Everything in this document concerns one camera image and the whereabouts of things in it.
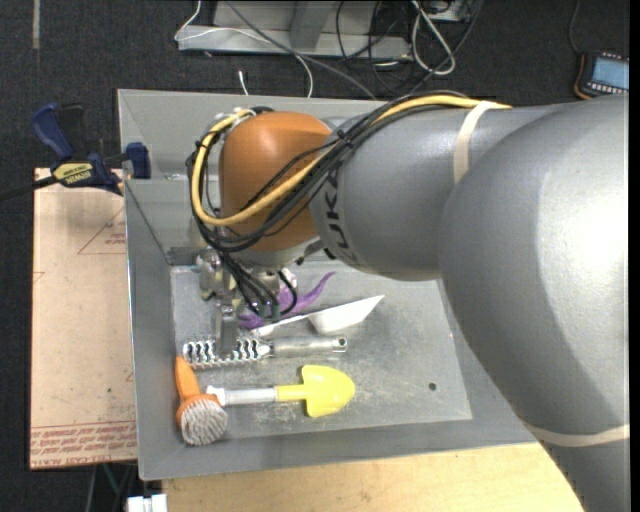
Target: gray tray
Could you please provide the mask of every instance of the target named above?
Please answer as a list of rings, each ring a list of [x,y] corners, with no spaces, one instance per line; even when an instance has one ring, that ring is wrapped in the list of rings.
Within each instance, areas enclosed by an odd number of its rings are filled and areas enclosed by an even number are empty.
[[[141,478],[533,441],[466,346],[440,283],[401,283],[315,258],[293,269],[302,290],[337,271],[315,308],[385,295],[362,324],[344,332],[348,352],[272,359],[198,377],[202,386],[289,384],[297,382],[303,364],[327,364],[354,380],[352,402],[338,414],[317,419],[304,416],[300,403],[228,408],[229,427],[221,441],[187,447],[175,423],[179,399],[173,363],[184,341],[211,331],[212,305],[199,298],[191,265],[199,241],[190,235],[187,181],[178,163],[183,164],[212,117],[235,106],[356,115],[375,104],[151,91],[120,91],[119,99],[122,144],[145,143],[154,175],[129,181],[125,194]],[[312,333],[306,323],[292,329]]]

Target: purple object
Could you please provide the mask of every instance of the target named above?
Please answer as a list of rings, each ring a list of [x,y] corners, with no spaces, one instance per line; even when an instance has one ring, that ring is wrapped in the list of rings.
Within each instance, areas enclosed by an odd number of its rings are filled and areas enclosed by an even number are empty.
[[[335,272],[329,272],[325,276],[320,279],[318,284],[311,290],[309,293],[298,296],[298,300],[296,305],[293,307],[291,311],[289,311],[286,315],[282,315],[282,319],[289,318],[291,316],[302,313],[305,309],[311,306],[324,289],[324,285],[329,280],[329,278],[335,274]],[[291,290],[284,285],[280,285],[280,293],[278,293],[278,302],[280,302],[280,311],[286,310],[293,303],[293,294]],[[238,325],[242,329],[257,329],[258,327],[262,327],[264,325],[264,319],[260,318],[253,312],[243,313],[238,315]]]

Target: white brush head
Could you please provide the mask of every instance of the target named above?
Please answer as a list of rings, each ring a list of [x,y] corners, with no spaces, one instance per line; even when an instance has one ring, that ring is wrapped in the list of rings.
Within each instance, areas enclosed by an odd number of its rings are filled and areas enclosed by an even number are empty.
[[[213,443],[227,428],[227,413],[213,400],[196,400],[189,404],[180,418],[184,442],[193,446]]]

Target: orange brush handle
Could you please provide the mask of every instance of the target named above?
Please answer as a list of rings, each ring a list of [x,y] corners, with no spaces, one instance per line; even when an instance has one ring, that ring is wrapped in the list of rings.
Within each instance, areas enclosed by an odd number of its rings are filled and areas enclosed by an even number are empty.
[[[176,421],[178,422],[178,425],[180,425],[180,418],[182,417],[184,410],[199,400],[212,400],[220,405],[217,397],[200,392],[200,384],[198,384],[196,374],[189,366],[189,363],[185,361],[184,357],[176,357],[175,374],[176,388],[178,388],[178,394],[182,401],[176,413]]]
[[[189,366],[189,363],[185,361],[184,357],[176,357],[175,373],[176,387],[178,388],[178,394],[182,401],[201,394],[200,384],[198,384],[196,374]]]

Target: cardboard box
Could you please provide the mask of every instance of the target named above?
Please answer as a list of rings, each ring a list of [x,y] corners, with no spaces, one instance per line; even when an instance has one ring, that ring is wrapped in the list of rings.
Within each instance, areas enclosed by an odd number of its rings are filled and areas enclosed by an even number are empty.
[[[34,212],[30,467],[135,459],[124,199],[53,185]]]

